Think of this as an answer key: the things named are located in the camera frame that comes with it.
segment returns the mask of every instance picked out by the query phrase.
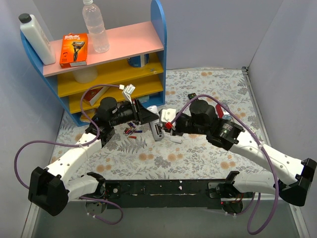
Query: shelf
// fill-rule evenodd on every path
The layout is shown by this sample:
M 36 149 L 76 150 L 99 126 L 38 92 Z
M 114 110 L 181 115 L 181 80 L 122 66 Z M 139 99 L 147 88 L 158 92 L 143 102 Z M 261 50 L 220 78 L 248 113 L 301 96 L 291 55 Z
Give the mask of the shelf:
M 160 79 L 158 75 L 151 75 L 139 79 L 135 79 L 132 81 L 129 81 L 129 83 L 132 83 L 135 86 L 135 90 L 132 93 L 132 98 L 138 98 L 145 95 L 149 95 L 152 93 L 157 93 L 163 91 L 163 86 L 160 82 Z M 80 99 L 81 99 L 82 93 L 74 94 L 69 96 L 69 111 L 70 113 L 77 113 L 80 112 Z M 84 110 L 89 110 L 92 108 L 97 108 L 100 105 L 100 101 L 105 97 L 113 97 L 117 100 L 117 102 L 124 101 L 124 98 L 122 96 L 122 90 L 118 90 L 117 88 L 111 87 L 106 91 L 101 98 L 93 105 L 90 106 L 86 103 L 83 103 Z
M 96 84 L 119 84 L 133 79 L 163 73 L 163 67 L 156 53 L 150 54 L 149 63 L 142 68 L 131 67 L 126 59 L 97 65 L 98 77 L 90 83 L 78 83 L 72 72 L 58 75 L 58 96 L 65 97 L 85 92 Z
M 162 51 L 164 49 L 158 34 L 150 21 L 109 29 L 106 31 L 110 49 L 105 53 L 94 51 L 91 41 L 88 41 L 87 65 L 71 68 L 61 68 L 59 57 L 62 40 L 52 41 L 51 46 L 55 50 L 56 62 L 44 65 L 44 77 L 74 71 L 106 62 L 125 59 L 146 53 Z

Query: gray floor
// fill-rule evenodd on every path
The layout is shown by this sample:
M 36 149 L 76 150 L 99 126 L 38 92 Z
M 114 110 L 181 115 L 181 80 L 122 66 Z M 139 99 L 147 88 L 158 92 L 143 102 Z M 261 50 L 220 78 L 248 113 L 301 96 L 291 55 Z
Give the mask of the gray floor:
M 262 225 L 272 208 L 272 201 L 261 201 L 252 228 Z M 104 218 L 116 220 L 118 210 L 105 210 Z M 107 225 L 87 216 L 84 202 L 70 202 L 56 217 L 40 210 L 33 238 L 245 238 L 250 212 L 233 219 L 206 211 L 204 208 L 130 208 L 124 209 L 124 218 L 118 225 Z M 268 227 L 257 238 L 297 238 L 290 207 L 279 202 Z

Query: white container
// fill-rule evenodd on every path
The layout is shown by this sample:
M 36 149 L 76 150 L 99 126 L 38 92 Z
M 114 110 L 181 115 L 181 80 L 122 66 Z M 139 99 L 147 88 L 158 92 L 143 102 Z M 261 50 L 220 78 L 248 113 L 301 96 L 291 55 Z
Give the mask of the white container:
M 100 9 L 93 4 L 93 0 L 83 1 L 85 5 L 83 8 L 83 17 L 89 31 L 89 39 L 93 42 L 96 52 L 106 52 L 109 50 L 109 41 Z
M 55 52 L 34 15 L 19 15 L 20 29 L 43 64 L 55 63 Z
M 98 71 L 95 66 L 88 68 L 81 68 L 73 71 L 75 80 L 78 83 L 90 83 L 94 81 L 98 76 Z

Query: floral tablecloth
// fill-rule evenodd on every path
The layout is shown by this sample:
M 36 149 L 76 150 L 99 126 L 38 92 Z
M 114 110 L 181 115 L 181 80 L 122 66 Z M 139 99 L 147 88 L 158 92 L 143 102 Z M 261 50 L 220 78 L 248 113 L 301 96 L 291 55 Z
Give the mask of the floral tablecloth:
M 259 120 L 240 70 L 168 70 L 166 76 L 166 104 L 159 107 L 181 109 L 189 93 L 210 94 L 227 103 L 246 125 L 261 137 Z M 210 99 L 208 103 L 215 106 Z M 123 135 L 127 125 L 115 128 L 116 134 L 99 152 L 87 160 L 72 177 L 90 171 L 106 179 L 223 179 L 232 170 L 242 173 L 268 173 L 246 158 L 212 146 L 203 135 L 184 134 L 182 143 L 165 139 L 155 142 L 148 124 L 138 126 L 143 133 L 137 139 Z M 86 126 L 77 127 L 64 114 L 57 142 L 74 144 Z M 56 146 L 52 162 L 69 148 Z

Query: blue shelf side panel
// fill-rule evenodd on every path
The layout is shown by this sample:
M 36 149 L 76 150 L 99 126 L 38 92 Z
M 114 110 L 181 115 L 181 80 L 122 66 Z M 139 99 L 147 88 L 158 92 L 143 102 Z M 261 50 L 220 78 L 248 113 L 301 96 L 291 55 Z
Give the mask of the blue shelf side panel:
M 163 66 L 164 72 L 158 75 L 163 85 L 163 92 L 159 92 L 158 96 L 155 95 L 154 97 L 151 97 L 149 103 L 151 103 L 152 105 L 160 106 L 165 104 L 167 28 L 165 14 L 159 0 L 152 0 L 151 2 L 151 22 L 158 34 L 160 41 L 164 46 L 163 51 L 157 52 L 157 56 Z
M 21 40 L 22 44 L 25 50 L 26 55 L 28 56 L 31 64 L 33 65 L 34 69 L 37 71 L 37 73 L 41 76 L 43 81 L 46 83 L 46 85 L 50 88 L 50 90 L 53 92 L 55 97 L 58 99 L 58 101 L 61 103 L 65 111 L 70 115 L 70 117 L 73 119 L 73 121 L 77 124 L 77 126 L 84 125 L 80 120 L 80 116 L 77 114 L 71 114 L 69 111 L 69 101 L 68 97 L 60 98 L 57 93 L 57 75 L 50 76 L 50 77 L 44 77 L 43 76 L 43 62 L 37 55 L 37 53 L 34 51 L 33 47 L 30 45 L 28 40 L 25 38 L 22 32 L 21 34 Z

